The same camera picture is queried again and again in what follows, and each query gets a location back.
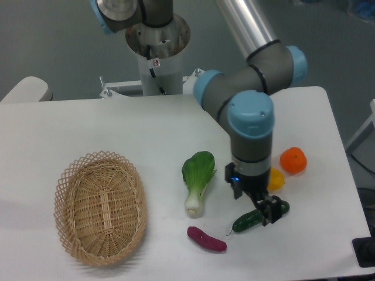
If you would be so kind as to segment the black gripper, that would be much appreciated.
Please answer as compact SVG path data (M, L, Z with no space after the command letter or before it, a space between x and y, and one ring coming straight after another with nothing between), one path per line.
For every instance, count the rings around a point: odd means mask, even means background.
M265 196L268 194L270 172L266 171L257 176L246 176L236 173L237 187L240 194L246 193L256 209L263 214L262 225L273 224L282 217L282 200L278 196Z

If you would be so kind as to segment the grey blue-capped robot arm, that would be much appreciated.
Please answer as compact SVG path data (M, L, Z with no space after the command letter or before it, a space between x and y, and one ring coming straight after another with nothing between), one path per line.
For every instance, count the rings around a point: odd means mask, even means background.
M234 197L248 195L267 225L282 216L281 200L267 190L275 123L270 96L303 80L307 61L297 47L278 40L257 1L216 4L247 66L230 76L216 70L197 75L193 94L230 136L232 161L225 177ZM126 32L138 56L143 95L182 93L179 55L190 30L172 1L91 1L91 7L105 33Z

